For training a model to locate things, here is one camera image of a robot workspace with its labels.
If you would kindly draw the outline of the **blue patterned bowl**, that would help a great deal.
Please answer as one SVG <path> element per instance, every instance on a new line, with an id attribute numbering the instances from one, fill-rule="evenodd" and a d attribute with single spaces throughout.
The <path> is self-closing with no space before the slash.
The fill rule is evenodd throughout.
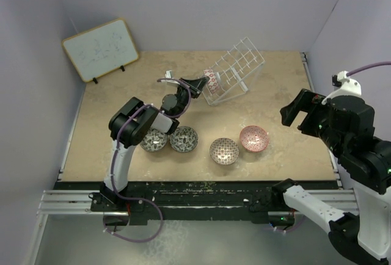
<path id="1" fill-rule="evenodd" d="M 221 87 L 220 78 L 217 76 L 217 73 L 212 69 L 206 69 L 203 73 L 208 78 L 207 93 L 209 95 L 218 95 Z"/>

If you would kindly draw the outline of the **white wire dish rack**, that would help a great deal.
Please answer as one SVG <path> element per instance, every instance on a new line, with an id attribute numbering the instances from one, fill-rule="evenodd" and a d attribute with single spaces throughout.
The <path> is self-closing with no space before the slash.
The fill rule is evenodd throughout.
<path id="1" fill-rule="evenodd" d="M 217 73 L 221 87 L 218 95 L 209 95 L 205 86 L 202 94 L 207 103 L 216 106 L 247 94 L 254 87 L 264 65 L 265 59 L 251 40 L 247 37 L 241 39 L 206 68 Z"/>

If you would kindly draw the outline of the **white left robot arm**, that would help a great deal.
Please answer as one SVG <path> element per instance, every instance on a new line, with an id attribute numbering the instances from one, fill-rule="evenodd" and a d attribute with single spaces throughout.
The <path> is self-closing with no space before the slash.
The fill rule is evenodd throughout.
<path id="1" fill-rule="evenodd" d="M 110 119 L 112 161 L 100 194 L 111 211 L 120 211 L 125 206 L 128 172 L 136 147 L 151 128 L 167 135 L 174 133 L 180 124 L 178 119 L 188 110 L 191 100 L 200 96 L 209 80 L 206 76 L 198 79 L 159 78 L 158 82 L 173 82 L 176 88 L 175 93 L 164 96 L 159 108 L 132 97 Z"/>

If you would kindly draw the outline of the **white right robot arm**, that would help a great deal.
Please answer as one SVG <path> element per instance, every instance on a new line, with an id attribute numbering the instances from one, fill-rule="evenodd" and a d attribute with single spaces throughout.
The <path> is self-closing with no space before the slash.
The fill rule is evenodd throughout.
<path id="1" fill-rule="evenodd" d="M 301 212 L 356 264 L 390 264 L 390 142 L 374 135 L 375 110 L 358 96 L 302 89 L 281 108 L 282 124 L 290 126 L 299 112 L 306 116 L 298 130 L 321 139 L 349 174 L 359 213 L 326 204 L 292 179 L 272 187 L 273 207 Z"/>

